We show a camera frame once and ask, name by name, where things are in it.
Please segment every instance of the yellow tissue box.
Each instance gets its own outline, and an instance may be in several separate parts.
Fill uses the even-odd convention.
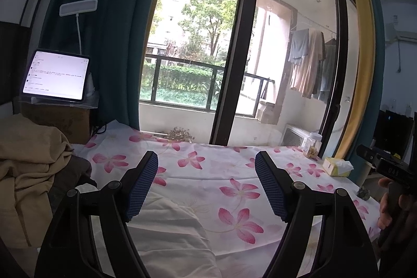
[[[353,170],[353,166],[349,161],[330,157],[326,157],[324,160],[323,168],[333,177],[347,177]]]

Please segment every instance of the plastic jar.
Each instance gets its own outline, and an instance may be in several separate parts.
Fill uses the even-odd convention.
[[[310,133],[303,148],[304,156],[310,159],[317,157],[321,147],[322,135],[315,132]]]

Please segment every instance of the black door frame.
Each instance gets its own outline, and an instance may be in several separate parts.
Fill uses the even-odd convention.
[[[256,0],[237,1],[235,23],[231,33],[231,44],[227,56],[224,81],[222,82],[217,110],[214,116],[210,144],[226,146],[229,141],[243,81],[255,8]],[[334,70],[332,91],[320,127],[320,134],[322,135],[320,157],[326,149],[334,123],[339,115],[340,102],[345,84],[349,41],[346,0],[336,0],[336,16],[338,41],[336,46],[337,67]]]

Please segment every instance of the floral tablecloth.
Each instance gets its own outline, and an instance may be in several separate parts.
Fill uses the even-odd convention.
[[[347,178],[330,177],[319,161],[307,159],[296,147],[222,147],[175,142],[113,121],[78,155],[91,162],[92,178],[101,188],[136,167],[148,150],[159,158],[151,191],[194,211],[206,230],[224,278],[262,277],[286,226],[272,212],[255,172],[255,155],[262,150],[293,180],[305,182],[313,190],[333,192],[345,188],[370,238],[378,235],[379,204],[356,197],[358,187],[354,183]],[[315,217],[299,274],[308,272],[312,265],[320,221]]]

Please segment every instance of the tablet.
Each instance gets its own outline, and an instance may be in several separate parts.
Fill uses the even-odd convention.
[[[90,59],[51,50],[36,50],[23,76],[22,95],[82,102]]]

